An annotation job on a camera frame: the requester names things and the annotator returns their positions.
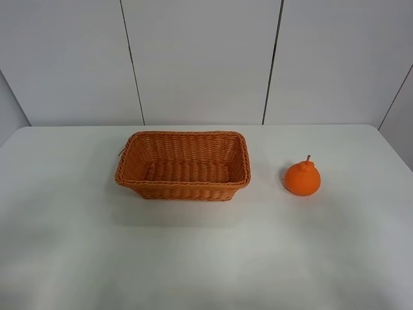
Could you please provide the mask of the orange fruit with stem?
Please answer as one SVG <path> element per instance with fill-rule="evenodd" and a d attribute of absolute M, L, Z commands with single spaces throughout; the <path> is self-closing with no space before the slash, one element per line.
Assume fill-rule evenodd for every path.
<path fill-rule="evenodd" d="M 300 161 L 289 167 L 284 176 L 286 190 L 297 196 L 310 196 L 321 186 L 321 176 L 314 162 L 308 155 L 305 161 Z"/>

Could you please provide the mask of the orange woven wicker basket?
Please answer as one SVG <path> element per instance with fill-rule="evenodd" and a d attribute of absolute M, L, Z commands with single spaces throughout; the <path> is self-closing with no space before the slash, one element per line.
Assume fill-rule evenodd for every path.
<path fill-rule="evenodd" d="M 118 185 L 148 200 L 225 202 L 251 180 L 245 138 L 233 131 L 142 131 L 129 137 Z"/>

